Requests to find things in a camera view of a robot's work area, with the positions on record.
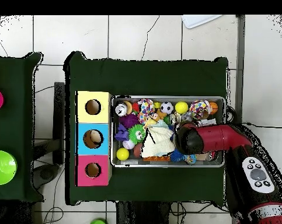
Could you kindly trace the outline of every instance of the basketball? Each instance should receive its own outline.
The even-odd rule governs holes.
[[[212,111],[210,114],[215,114],[218,111],[218,105],[216,104],[216,102],[209,102],[209,105],[212,108]]]

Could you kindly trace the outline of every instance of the soccer ball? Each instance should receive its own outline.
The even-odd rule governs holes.
[[[162,113],[170,114],[173,111],[173,109],[174,107],[171,102],[166,101],[161,104]]]

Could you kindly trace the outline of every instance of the yellow ball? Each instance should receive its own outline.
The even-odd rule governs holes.
[[[175,110],[179,113],[179,114],[184,114],[188,111],[189,107],[187,105],[186,102],[184,101],[179,101],[176,103],[175,105]]]
[[[129,151],[126,148],[120,148],[117,151],[117,158],[119,160],[127,160],[129,157]]]

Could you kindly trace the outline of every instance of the dark green mat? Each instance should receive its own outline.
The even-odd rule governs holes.
[[[222,96],[226,98],[228,61],[86,60],[73,52],[64,64],[67,87],[66,165],[67,203],[75,201],[190,201],[223,203],[224,168],[113,168],[106,187],[76,187],[75,91],[104,91],[112,95]]]
[[[18,169],[8,184],[0,185],[0,200],[42,200],[32,186],[33,160],[33,71],[42,58],[30,53],[24,58],[0,57],[0,91],[4,105],[0,109],[0,150],[13,155]]]

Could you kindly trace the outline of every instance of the pink block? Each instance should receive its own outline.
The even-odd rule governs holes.
[[[98,177],[90,178],[86,175],[86,166],[97,163],[101,168]],[[109,156],[108,155],[79,155],[78,156],[78,186],[107,186],[109,184]]]

